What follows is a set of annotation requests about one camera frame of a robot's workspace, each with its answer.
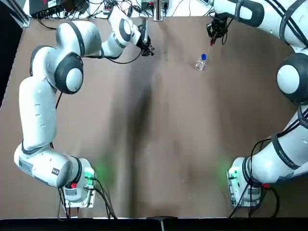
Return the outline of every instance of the cable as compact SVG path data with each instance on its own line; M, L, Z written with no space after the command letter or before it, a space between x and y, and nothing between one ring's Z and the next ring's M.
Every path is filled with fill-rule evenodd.
M266 196L267 191L265 190L264 187L261 187L261 196L260 196L260 202L257 206L253 207L250 211L250 216L252 216L254 214L254 212L256 212L262 205L264 198Z
M60 102L61 97L62 97L62 92L60 93L59 98L58 98L58 100L57 100L57 103L56 103L56 110L57 110L57 108L58 108L58 105L59 105L59 102Z
M118 2L120 2L121 4L120 4L120 7L121 7L121 11L127 16L127 14L126 14L126 10L127 9L129 9L129 8L127 8L126 10L123 10L123 8L122 8L122 4L124 3L124 2L127 2L127 3L129 3L130 4L130 7L132 7L133 6L133 3L132 3L132 1L131 0L122 0L122 1L116 1L117 3Z
M189 3L188 3L188 9L189 9L189 17L191 16L191 0L189 0Z
M97 188L94 188L94 190L95 190L96 192L98 192L98 193L101 195L101 197L102 197L103 200L105 201L105 205L107 206L107 209L111 212L112 217L113 217L114 219L117 219L117 217L116 217L116 215L113 213L113 211L112 211L112 209L111 209L109 203L106 203L107 200L106 200L105 195L104 195L99 189L97 189Z
M114 61L114 60L112 60L112 59L110 59L110 58L107 58L109 61L111 61L111 62L113 62L113 63L115 63L115 64L129 64L129 63L132 63L133 61L135 61L136 59L138 59L139 58L139 56L141 55L141 53L142 53L142 51L140 51L140 53L138 54L138 56L136 57L136 58L134 58L133 60L130 60L130 61L128 61L128 62L117 62L117 61Z
M58 193L59 193L60 199L59 199L59 208L58 208L58 217L57 217L57 218L58 218L59 221L64 221L64 220L69 219L70 217L69 217L68 214L67 214L64 193L63 193L63 199L64 199L64 202L63 202L62 197L61 197L60 188L58 188ZM66 214L66 218L65 218L65 219L60 219L60 217L59 217L59 215L60 215L60 206L61 206L61 203L62 203L62 205L64 206L64 211L65 211L65 214Z
M245 189L243 190L243 193L242 193L242 195L241 195L241 198L240 198L240 200L238 201L238 203L237 203L236 207L234 208L234 210L232 211L232 213L230 214L229 218L231 218L231 217L233 216L233 214L236 212L236 210L237 210L238 206L240 205L240 202L241 202L241 200L242 200L242 198L243 198L243 196L244 196L244 194L245 194L245 191L247 190L248 186L249 186L250 183L252 182L252 179L251 179L251 177L252 177L252 165L251 165L251 160L252 160L252 156L253 156L254 150L255 150L255 148L257 147L257 145L258 145L259 143L262 143L262 142L265 142L265 141L270 141L270 138L266 138L266 139L264 139L264 140L261 140L261 141L258 141L257 143L255 143L255 145L254 145L254 147L253 147L253 149L252 149L252 151L251 151L251 154L250 154L250 178L249 178L249 182L247 183Z
M175 13L175 11L177 10L178 6L179 6L179 5L181 4L181 2L183 2L183 1L184 1L184 0L181 0L181 1L178 3L178 5L176 6L176 8L175 8L173 14L171 15L171 17L174 15L174 13Z
M213 8L213 6L211 6L211 8L203 15L203 16L207 16L208 13L210 13L211 9Z
M55 27L51 27L51 26L47 26L45 24L42 23L42 20L41 19L38 19L38 22L45 28L49 29L49 30L56 30L57 28Z
M242 198L243 198L243 196L244 196L244 193L245 193L245 191L246 191L247 188L248 188L248 185L249 185L249 184L246 184L246 187L244 188L244 191L243 191L243 193L242 193L242 195L241 195L241 198L240 198L239 202L237 203L236 207L235 207L234 210L231 212L231 214L229 215L228 218L231 218L231 217L233 216L233 214L236 212L236 210L237 210L237 208L239 207L240 202L241 202L241 200L242 200Z
M278 195L276 189L270 187L270 188L266 188L266 190L272 191L274 193L275 197L276 197L275 211L274 211L273 215L271 215L271 217L270 217L270 218L275 218L275 217L277 217L279 209L280 209L280 198L279 198L279 195Z
M227 25L227 27L226 27L226 30L227 30L227 32L222 36L222 38L221 38L221 43L222 43L222 45L225 45L226 44L226 42L227 42L227 38L228 38L228 28L229 28L229 26L230 26L230 24L231 24L231 22L233 21L233 19L231 19L230 21L229 21L229 23L228 23L228 25Z
M277 14L279 14L279 16L281 18L283 18L283 14L277 9L277 7L270 1L270 0L265 0L269 5L271 5L271 7L277 12ZM273 2L275 2L280 8L281 10L285 13L285 8L279 4L276 0L273 0ZM298 33L294 30L294 28L291 26L290 22L293 24L293 26L297 29ZM294 20L292 19L292 17L290 17L289 21L287 22L287 25L289 26L289 28L291 29L291 31L294 33L294 35L306 46L308 47L308 41L306 39L306 37L304 36L303 32L299 29L299 27L297 26L297 24L294 22Z
M308 108L303 112L303 116L305 118L307 118L308 116ZM299 126L299 122L298 119L296 119L292 124L289 125L289 127L287 127L284 131L280 132L277 134L277 137L280 138L286 134L288 134L289 132L293 131L295 128L297 128Z
M278 6L280 7L280 9L282 9L282 11L285 13L286 10L285 8L277 1L277 0L273 0L273 2ZM301 31L301 29L298 27L298 25L294 22L293 18L290 17L289 20L291 21L292 25L294 26L294 28L298 31L298 33L300 34L300 36L302 37L302 39L304 40L304 45L306 47L308 47L308 40L307 38L305 37L305 35L303 34L303 32Z
M99 183L99 185L100 185L100 187L101 187L101 189L102 189L102 193L104 194L104 196L106 196L105 190L104 190L104 188L103 188L101 182L100 182L98 179L96 179L96 178L94 178L94 180L97 181L97 182ZM108 194L107 194L108 201L105 200L105 206L106 206L107 216L108 216L108 218L110 219L111 213L113 213L113 215L115 215L115 211L114 211L114 208L113 208L112 203L111 203L111 198L110 198L109 190L107 190L107 191L108 191ZM111 211L108 211L109 209L108 209L107 203L109 203L110 208L111 208Z
M59 102L60 102L60 99L61 99L61 96L62 96L62 92L60 93L60 95L59 95L59 98L58 98L58 100L57 100L57 103L56 103L56 110L57 110L57 108L58 108L58 105L59 105ZM54 149L54 147L53 147L53 143L52 142L50 142L50 147L52 148L52 149Z

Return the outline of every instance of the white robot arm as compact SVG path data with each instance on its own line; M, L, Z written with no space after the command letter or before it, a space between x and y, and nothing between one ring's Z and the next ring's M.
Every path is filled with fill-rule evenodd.
M147 28L137 27L117 8L104 12L112 26L102 43L95 24L87 21L62 23L56 31L56 47L39 46L31 56L30 75L19 89L23 141L14 154L16 165L45 184L62 188L74 203L88 204L89 178L95 177L90 163L50 148L56 136L56 91L74 94L83 82L82 57L116 59L131 42L142 55L153 55Z
M227 171L232 205L250 206L252 199L258 206L262 184L308 173L308 1L209 0L209 4L215 10L213 22L207 26L212 45L223 37L227 18L232 18L279 37L295 51L278 68L277 83L282 93L299 105L298 111L262 151L252 159L237 158Z

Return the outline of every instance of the blue bottle cap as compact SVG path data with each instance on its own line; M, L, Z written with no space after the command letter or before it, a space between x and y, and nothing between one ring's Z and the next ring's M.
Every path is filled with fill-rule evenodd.
M204 61L206 59L206 54L202 54L201 59Z

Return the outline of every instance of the plastic bottle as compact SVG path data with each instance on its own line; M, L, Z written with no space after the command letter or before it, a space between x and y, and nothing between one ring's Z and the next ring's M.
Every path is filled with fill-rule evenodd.
M202 71L205 66L205 61L206 61L206 54L202 54L200 59L197 61L195 68L198 71Z

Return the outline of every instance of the silver pole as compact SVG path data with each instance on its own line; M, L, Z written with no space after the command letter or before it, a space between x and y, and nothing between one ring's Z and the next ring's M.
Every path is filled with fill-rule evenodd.
M12 7L12 9L15 10L17 15L20 17L20 19L24 23L24 27L29 27L30 18L28 17L28 15L26 15L23 8L20 7L20 5L16 2L16 0L7 0L7 2Z
M163 16L162 16L162 1L161 0L156 0L155 2L155 14L154 14L154 21L162 21Z

